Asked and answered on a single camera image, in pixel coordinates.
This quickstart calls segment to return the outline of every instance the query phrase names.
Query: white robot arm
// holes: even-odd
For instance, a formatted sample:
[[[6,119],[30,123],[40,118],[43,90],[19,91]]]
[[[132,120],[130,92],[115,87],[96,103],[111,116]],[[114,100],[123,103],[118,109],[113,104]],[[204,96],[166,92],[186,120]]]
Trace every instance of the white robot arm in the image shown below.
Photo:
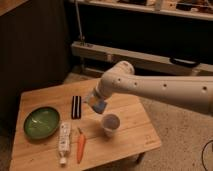
[[[197,112],[213,113],[213,77],[135,76],[133,66],[121,61],[106,71],[86,102],[97,112],[113,93],[134,94]]]

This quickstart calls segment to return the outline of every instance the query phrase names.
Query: cable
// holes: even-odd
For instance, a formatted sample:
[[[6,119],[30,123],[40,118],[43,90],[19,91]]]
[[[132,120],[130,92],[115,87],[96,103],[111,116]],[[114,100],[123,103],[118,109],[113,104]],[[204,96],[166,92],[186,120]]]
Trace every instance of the cable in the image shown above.
[[[203,156],[204,156],[204,152],[205,152],[206,147],[207,147],[210,143],[213,143],[213,140],[208,141],[208,142],[204,145],[204,147],[203,147],[203,149],[202,149],[202,153],[201,153],[201,161],[202,161],[202,165],[203,165],[205,171],[208,171],[208,169],[206,168],[206,165],[205,165],[205,163],[204,163],[204,157],[203,157]]]

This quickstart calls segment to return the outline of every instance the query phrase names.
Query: speckled floor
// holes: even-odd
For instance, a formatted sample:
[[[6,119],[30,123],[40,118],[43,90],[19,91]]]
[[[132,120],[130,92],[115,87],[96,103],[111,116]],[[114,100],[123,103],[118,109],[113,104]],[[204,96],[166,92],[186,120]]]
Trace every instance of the speckled floor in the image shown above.
[[[70,73],[64,84],[91,79]],[[213,139],[213,117],[188,111],[164,103],[141,98],[158,135],[162,147],[145,154],[142,162],[134,164],[137,156],[122,159],[90,171],[202,171],[201,151],[205,143]],[[12,139],[0,136],[0,171],[9,168]],[[212,146],[206,148],[204,161],[213,170]]]

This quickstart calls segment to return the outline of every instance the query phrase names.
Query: carrot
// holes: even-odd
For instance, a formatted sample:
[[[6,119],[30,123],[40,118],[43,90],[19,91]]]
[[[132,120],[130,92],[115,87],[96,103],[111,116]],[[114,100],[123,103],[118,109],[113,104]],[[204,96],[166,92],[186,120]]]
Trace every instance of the carrot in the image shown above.
[[[81,162],[82,158],[83,158],[83,153],[84,153],[84,146],[86,143],[86,137],[83,134],[83,132],[81,131],[80,128],[78,128],[78,131],[80,133],[79,137],[78,137],[78,147],[77,147],[77,162],[78,164]]]

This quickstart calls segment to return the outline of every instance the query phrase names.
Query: paper cup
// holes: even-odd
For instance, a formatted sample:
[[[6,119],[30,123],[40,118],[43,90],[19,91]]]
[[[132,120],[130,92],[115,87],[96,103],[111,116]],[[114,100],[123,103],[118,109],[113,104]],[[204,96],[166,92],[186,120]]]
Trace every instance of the paper cup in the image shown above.
[[[120,126],[120,119],[114,114],[107,114],[101,120],[101,127],[108,137],[113,137]]]

